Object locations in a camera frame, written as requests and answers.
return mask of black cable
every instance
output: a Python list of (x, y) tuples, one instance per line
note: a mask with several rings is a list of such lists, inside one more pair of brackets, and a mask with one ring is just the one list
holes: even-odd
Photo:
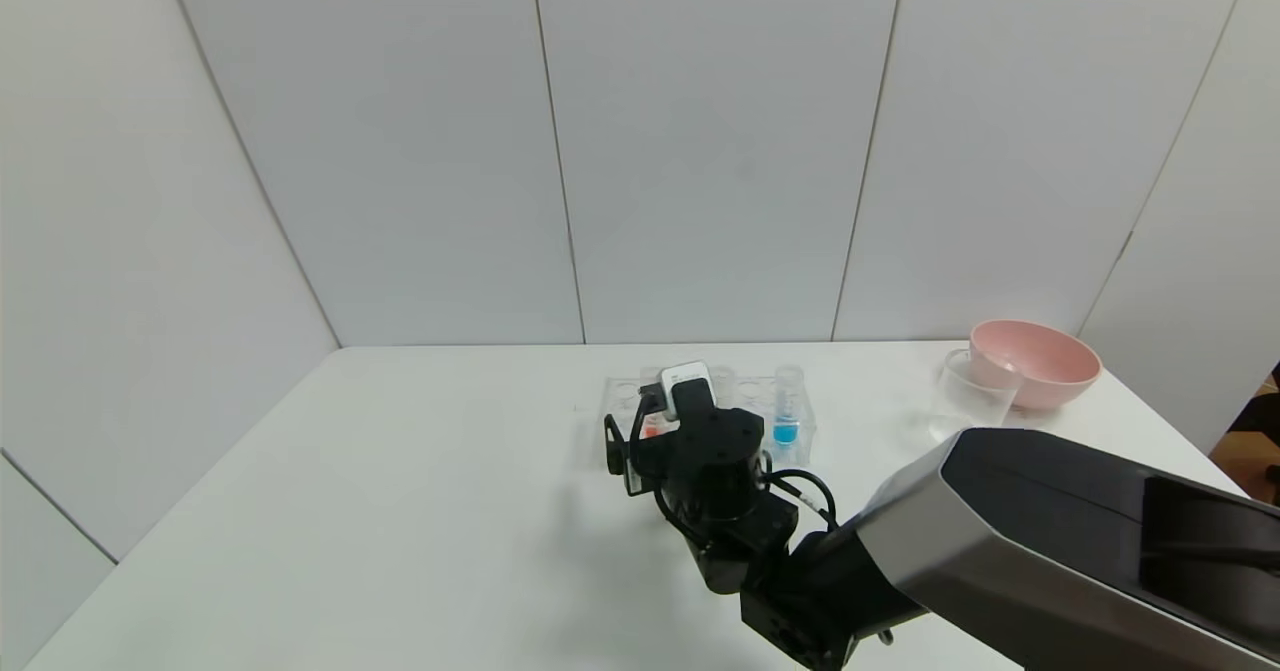
[[(783, 481), (782, 479), (774, 479), (773, 485), (778, 487), (787, 494), (791, 494), (796, 498), (801, 498), (800, 489), (792, 487), (791, 484)], [(836, 516), (832, 516), (831, 512), (828, 512), (826, 508), (818, 508), (817, 506), (810, 506), (810, 502), (806, 501), (801, 501), (801, 503), (808, 506), (810, 511), (822, 517), (823, 521), (827, 521), (828, 531), (835, 531), (840, 526), (840, 522), (836, 521)]]
[(783, 487), (785, 481), (781, 481), (781, 479), (792, 479), (792, 478), (804, 479), (812, 483), (813, 485), (818, 487), (818, 490), (822, 492), (823, 499), (826, 499), (827, 502), (827, 517), (826, 517), (827, 526), (829, 530), (835, 530), (840, 525), (836, 521), (836, 519), (838, 519), (838, 516), (836, 515), (836, 497), (831, 494), (831, 489), (828, 489), (827, 484), (824, 484), (822, 479), (819, 479), (815, 474), (805, 471), (804, 469), (783, 469), (781, 471), (773, 471), (772, 474), (765, 476), (765, 480), (773, 483), (780, 489), (787, 493), (795, 492), (792, 493), (792, 496), (800, 496), (799, 489), (791, 487), (791, 484), (786, 484), (786, 487), (791, 487), (791, 489), (788, 490), (786, 487)]

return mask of white wall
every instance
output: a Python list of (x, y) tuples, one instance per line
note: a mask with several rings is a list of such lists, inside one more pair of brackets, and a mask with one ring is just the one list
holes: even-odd
[(539, 0), (586, 341), (826, 341), (895, 0)]
[(343, 344), (573, 343), (534, 0), (183, 0)]
[(1233, 0), (900, 0), (837, 339), (1075, 332)]
[(0, 0), (0, 47), (4, 442), (120, 556), (335, 344), (177, 0)]
[(4, 667), (20, 670), (114, 567), (6, 461), (0, 461)]
[(1280, 0), (1238, 0), (1133, 239), (1084, 325), (1204, 452), (1280, 360)]

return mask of white table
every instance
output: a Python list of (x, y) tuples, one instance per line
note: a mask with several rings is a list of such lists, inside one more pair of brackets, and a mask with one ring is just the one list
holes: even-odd
[[(604, 471), (604, 379), (694, 359), (739, 375), (800, 364), (819, 424), (813, 470), (849, 517), (928, 448), (918, 414), (957, 346), (339, 351), (28, 668), (791, 668), (741, 625), (736, 597), (705, 590), (653, 501)], [(1036, 424), (1235, 490), (1111, 375)], [(892, 647), (860, 644), (850, 667), (1011, 665), (925, 616)]]

